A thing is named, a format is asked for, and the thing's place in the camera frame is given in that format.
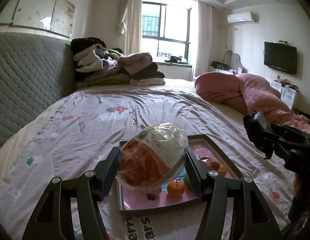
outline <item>cabinet door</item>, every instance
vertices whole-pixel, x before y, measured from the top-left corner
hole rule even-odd
[[[13,25],[50,30],[56,0],[20,0]]]
[[[18,0],[10,0],[0,14],[0,23],[11,24]]]
[[[71,36],[75,14],[76,0],[56,0],[50,30],[55,33]]]

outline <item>orange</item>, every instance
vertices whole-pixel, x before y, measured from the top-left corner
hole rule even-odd
[[[167,185],[167,193],[173,197],[179,197],[183,195],[185,191],[185,185],[180,180],[172,180]]]
[[[218,168],[218,170],[217,170],[221,175],[223,175],[224,177],[226,176],[226,173],[227,173],[227,170],[226,170],[226,168],[225,168],[225,166],[224,165],[220,165],[219,166],[219,168]]]

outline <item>plastic bag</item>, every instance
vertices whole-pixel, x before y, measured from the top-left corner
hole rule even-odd
[[[185,165],[185,131],[171,122],[144,128],[122,147],[116,179],[123,186],[152,192],[175,179]]]

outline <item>wall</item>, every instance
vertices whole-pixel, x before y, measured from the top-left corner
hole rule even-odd
[[[124,35],[118,32],[120,12],[127,0],[94,0],[91,35],[100,38],[107,48],[124,51]]]
[[[228,14],[230,14],[229,11],[225,12],[213,8],[212,47],[209,53],[209,65],[211,65],[213,61],[222,62],[225,52],[231,48],[231,44],[226,45],[227,30],[218,28],[228,24]]]
[[[0,25],[0,32],[20,32],[45,35],[64,40],[72,40],[90,36],[90,20],[92,14],[93,0],[76,0],[76,9],[74,13],[73,29],[71,38],[66,38],[61,35],[53,34],[45,30],[37,30],[32,28],[14,27],[8,25]]]
[[[310,20],[302,7],[271,4],[245,7],[233,13],[252,11],[258,15],[258,23],[238,24],[229,27],[228,44],[238,53],[248,73],[263,76],[268,81],[274,75],[288,79],[300,92],[295,107],[310,114]],[[265,41],[287,41],[297,47],[297,75],[272,70],[263,64]]]
[[[190,67],[166,66],[158,63],[158,70],[164,73],[166,78],[191,81],[192,68]]]
[[[94,0],[76,0],[72,39],[90,37]]]

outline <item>bed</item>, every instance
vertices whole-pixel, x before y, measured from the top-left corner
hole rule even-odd
[[[171,121],[188,135],[207,134],[244,175],[251,176],[282,229],[289,222],[294,173],[285,170],[277,156],[264,160],[248,140],[242,118],[228,106],[204,101],[195,94],[194,83],[184,80],[166,79],[165,86],[95,86],[75,91],[49,106],[0,149],[0,223],[12,239],[21,239],[51,178],[76,178],[105,159],[119,141],[145,126]],[[157,240],[194,239],[205,205],[123,217],[114,184],[99,209],[114,239],[144,239],[146,217]],[[72,201],[72,214],[76,239],[82,239],[76,201]],[[223,239],[228,239],[230,223],[231,199]]]

